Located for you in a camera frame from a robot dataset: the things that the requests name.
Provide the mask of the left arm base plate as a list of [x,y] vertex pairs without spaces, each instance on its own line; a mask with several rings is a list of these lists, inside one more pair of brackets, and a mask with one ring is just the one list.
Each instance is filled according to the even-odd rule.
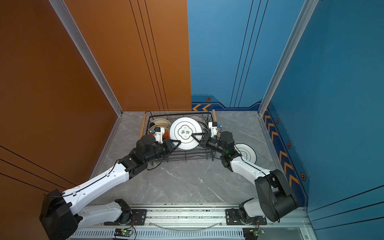
[[105,226],[143,226],[147,217],[147,210],[134,209],[123,211],[114,222],[104,222]]

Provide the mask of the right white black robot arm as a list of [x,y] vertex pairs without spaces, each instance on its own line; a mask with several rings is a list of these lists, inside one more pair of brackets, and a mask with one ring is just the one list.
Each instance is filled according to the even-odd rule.
[[239,204],[239,215],[244,224],[256,222],[257,217],[279,222],[299,207],[285,174],[278,169],[270,171],[250,162],[235,144],[231,132],[221,133],[219,139],[208,133],[192,134],[192,138],[199,146],[221,154],[220,160],[225,168],[255,185],[258,198]]

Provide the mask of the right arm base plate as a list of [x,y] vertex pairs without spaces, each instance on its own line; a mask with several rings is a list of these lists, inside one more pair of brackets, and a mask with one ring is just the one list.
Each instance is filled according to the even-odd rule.
[[225,219],[228,226],[235,225],[252,225],[252,226],[266,226],[267,219],[264,216],[256,216],[246,218],[245,213],[239,209],[226,209]]

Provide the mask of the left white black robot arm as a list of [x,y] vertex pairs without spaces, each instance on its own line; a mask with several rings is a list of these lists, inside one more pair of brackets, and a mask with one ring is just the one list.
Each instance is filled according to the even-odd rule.
[[168,157],[180,144],[181,141],[171,139],[158,143],[154,136],[144,135],[137,141],[136,147],[127,156],[118,159],[110,169],[72,189],[64,192],[55,189],[46,194],[39,219],[48,238],[69,238],[77,230],[79,223],[85,221],[80,216],[81,209],[100,195],[146,170],[149,162]]

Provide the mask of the black wire dish rack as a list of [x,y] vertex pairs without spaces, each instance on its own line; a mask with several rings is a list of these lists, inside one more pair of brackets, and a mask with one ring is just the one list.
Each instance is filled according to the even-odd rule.
[[141,135],[170,140],[174,151],[155,162],[214,160],[215,150],[207,144],[219,140],[221,125],[216,111],[169,112],[143,118]]

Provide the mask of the white plate flower outline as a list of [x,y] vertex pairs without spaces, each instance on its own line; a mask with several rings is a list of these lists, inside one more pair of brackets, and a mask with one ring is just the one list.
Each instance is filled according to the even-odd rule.
[[235,144],[235,148],[238,152],[241,153],[242,158],[244,160],[247,160],[252,164],[255,164],[257,162],[257,154],[255,150],[249,145],[238,143]]

